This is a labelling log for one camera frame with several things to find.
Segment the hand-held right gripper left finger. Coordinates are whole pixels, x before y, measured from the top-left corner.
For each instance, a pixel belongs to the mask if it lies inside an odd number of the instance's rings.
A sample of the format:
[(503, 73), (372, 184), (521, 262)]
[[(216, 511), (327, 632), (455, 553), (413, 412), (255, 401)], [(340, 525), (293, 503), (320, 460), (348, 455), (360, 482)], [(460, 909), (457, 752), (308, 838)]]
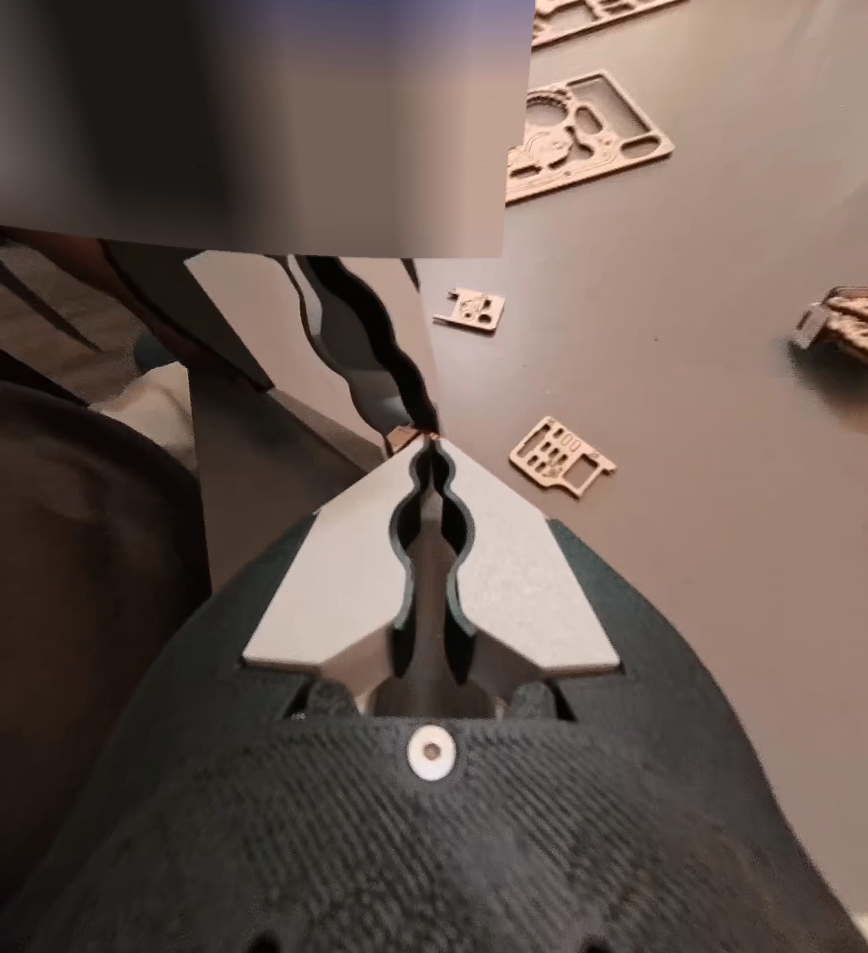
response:
[(317, 511), (242, 651), (284, 672), (403, 672), (413, 651), (415, 572), (429, 439), (400, 452)]

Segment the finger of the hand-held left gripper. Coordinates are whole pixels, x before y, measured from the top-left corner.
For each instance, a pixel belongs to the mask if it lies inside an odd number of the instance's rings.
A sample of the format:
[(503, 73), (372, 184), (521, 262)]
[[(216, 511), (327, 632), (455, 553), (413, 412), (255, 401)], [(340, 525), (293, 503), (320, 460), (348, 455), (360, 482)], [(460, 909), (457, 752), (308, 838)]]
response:
[(261, 365), (273, 384), (272, 399), (346, 458), (387, 457), (345, 380), (309, 341), (297, 292), (279, 264), (263, 256), (201, 252), (185, 265)]
[(321, 307), (315, 340), (343, 376), (362, 419), (379, 435), (398, 427), (440, 433), (435, 369), (415, 261), (402, 258), (404, 278), (385, 300), (376, 286), (339, 257), (308, 256), (307, 286)]

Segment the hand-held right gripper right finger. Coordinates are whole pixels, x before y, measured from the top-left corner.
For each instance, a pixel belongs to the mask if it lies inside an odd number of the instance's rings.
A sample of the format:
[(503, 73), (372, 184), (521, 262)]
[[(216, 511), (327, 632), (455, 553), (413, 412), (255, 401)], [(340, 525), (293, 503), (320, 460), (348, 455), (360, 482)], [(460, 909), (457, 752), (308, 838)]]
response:
[(619, 656), (552, 530), (522, 496), (445, 439), (430, 446), (452, 672), (612, 672)]

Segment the small wooden puzzle part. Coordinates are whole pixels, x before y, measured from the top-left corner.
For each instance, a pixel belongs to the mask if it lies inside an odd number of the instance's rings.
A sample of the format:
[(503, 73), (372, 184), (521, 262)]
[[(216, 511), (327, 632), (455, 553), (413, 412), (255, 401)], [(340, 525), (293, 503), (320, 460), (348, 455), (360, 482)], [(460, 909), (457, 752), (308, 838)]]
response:
[(414, 425), (399, 425), (384, 437), (386, 455), (391, 458), (420, 438), (439, 438), (437, 431), (418, 428)]

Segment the grey desk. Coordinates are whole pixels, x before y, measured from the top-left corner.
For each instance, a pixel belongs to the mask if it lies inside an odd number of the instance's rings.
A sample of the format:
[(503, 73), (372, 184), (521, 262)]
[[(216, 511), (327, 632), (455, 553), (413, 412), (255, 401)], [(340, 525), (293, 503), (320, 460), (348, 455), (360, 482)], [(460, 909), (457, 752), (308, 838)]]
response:
[(500, 259), (423, 263), (428, 299), (498, 284), (495, 343), (441, 329), (452, 435), (501, 461), (542, 411), (617, 461), (555, 515), (684, 631), (821, 872), (868, 908), (868, 371), (787, 327), (868, 280), (868, 2), (690, 2), (547, 51), (595, 66), (677, 145), (512, 208)]

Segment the small flat wooden piece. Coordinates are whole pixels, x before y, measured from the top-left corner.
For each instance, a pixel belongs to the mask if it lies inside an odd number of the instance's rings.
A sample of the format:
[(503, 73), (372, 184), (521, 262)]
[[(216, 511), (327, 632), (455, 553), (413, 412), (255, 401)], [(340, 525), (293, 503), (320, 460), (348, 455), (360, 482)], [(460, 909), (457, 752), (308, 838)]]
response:
[(498, 331), (505, 312), (506, 299), (492, 292), (468, 288), (454, 288), (447, 293), (452, 303), (449, 314), (432, 316), (440, 325), (493, 336)]

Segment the slotted flat wooden piece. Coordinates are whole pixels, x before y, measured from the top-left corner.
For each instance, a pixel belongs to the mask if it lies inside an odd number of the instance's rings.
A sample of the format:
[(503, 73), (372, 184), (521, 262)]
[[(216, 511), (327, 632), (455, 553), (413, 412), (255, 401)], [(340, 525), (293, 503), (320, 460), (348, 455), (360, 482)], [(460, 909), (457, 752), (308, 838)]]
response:
[(556, 417), (542, 417), (515, 445), (509, 464), (543, 490), (562, 490), (582, 499), (598, 477), (616, 464)]

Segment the person's leg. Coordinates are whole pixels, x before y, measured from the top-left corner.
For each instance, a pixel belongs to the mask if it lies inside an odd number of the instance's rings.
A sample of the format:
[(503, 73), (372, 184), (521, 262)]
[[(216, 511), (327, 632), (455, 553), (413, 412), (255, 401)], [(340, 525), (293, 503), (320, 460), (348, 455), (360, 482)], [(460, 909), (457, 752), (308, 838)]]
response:
[(0, 914), (209, 597), (184, 454), (0, 348)]

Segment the wooden puzzle sheet round holes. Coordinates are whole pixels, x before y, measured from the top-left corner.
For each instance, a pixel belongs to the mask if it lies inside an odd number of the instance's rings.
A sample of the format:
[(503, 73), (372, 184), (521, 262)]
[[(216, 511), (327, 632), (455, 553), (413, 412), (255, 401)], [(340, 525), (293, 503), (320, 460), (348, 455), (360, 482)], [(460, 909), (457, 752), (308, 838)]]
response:
[(505, 203), (622, 173), (673, 151), (607, 70), (539, 86), (526, 94), (523, 141), (508, 154)]

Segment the long wooden puzzle sheet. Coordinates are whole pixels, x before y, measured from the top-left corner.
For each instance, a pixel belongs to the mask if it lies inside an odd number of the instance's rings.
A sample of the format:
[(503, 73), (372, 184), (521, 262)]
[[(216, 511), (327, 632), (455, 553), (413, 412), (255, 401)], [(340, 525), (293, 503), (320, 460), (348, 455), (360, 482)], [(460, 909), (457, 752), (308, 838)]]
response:
[(536, 1), (531, 48), (538, 51), (683, 4), (684, 1)]

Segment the wooden model with white tag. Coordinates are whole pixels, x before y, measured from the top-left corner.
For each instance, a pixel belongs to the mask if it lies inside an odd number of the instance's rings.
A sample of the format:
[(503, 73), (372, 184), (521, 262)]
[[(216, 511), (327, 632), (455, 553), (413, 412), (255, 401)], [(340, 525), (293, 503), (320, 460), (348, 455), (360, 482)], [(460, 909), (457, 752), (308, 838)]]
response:
[(868, 366), (868, 287), (835, 287), (800, 317), (791, 343), (805, 351), (831, 343)]

